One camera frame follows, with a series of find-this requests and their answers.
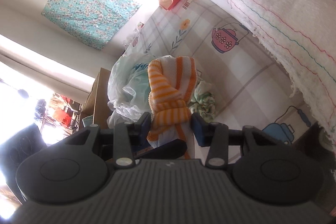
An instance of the barcode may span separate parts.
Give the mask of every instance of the barcode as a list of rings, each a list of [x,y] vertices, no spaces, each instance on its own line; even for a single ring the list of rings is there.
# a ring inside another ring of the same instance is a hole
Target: barcode
[[[189,7],[189,5],[190,5],[190,3],[189,3],[189,2],[186,2],[182,7],[183,7],[184,9],[187,9],[187,8]]]

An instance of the white blanket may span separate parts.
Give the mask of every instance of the white blanket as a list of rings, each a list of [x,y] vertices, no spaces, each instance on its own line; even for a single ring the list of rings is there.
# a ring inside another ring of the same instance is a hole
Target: white blanket
[[[226,1],[222,8],[229,4],[225,10],[284,66],[335,143],[336,0]]]

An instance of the flower illustration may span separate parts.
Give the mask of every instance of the flower illustration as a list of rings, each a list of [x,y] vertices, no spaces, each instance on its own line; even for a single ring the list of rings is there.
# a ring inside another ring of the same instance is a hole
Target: flower illustration
[[[186,30],[189,27],[190,24],[190,20],[186,19],[185,21],[183,21],[180,25],[180,29],[181,30]]]
[[[229,48],[231,46],[232,46],[231,42],[226,42],[226,45],[225,45],[226,48]]]
[[[223,44],[224,42],[226,42],[226,37],[222,37],[219,41],[221,44]]]
[[[152,47],[152,43],[149,43],[148,47],[146,48],[146,50],[143,53],[147,54],[151,50],[151,47]]]

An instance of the orange striped towel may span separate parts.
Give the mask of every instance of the orange striped towel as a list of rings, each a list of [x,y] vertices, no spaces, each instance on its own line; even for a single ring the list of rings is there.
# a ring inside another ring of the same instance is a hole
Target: orange striped towel
[[[148,65],[151,87],[149,104],[154,114],[147,140],[157,147],[176,138],[188,146],[185,157],[194,155],[194,137],[187,107],[195,89],[197,74],[191,57],[160,57]]]

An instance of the metal screw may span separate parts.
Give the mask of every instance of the metal screw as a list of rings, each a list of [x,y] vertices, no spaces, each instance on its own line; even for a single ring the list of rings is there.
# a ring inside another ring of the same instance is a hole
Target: metal screw
[[[120,166],[128,166],[131,165],[133,161],[130,158],[119,158],[115,161],[115,163]]]
[[[221,158],[212,158],[208,162],[212,166],[222,166],[222,165],[224,165],[225,160],[223,160]]]

